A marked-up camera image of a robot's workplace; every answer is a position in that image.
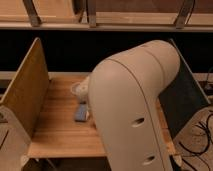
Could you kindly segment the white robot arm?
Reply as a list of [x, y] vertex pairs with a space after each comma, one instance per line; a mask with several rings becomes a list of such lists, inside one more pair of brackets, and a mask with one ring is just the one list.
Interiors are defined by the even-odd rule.
[[104, 59], [91, 73], [89, 106], [112, 171], [173, 171], [156, 101], [179, 68], [174, 46], [154, 40]]

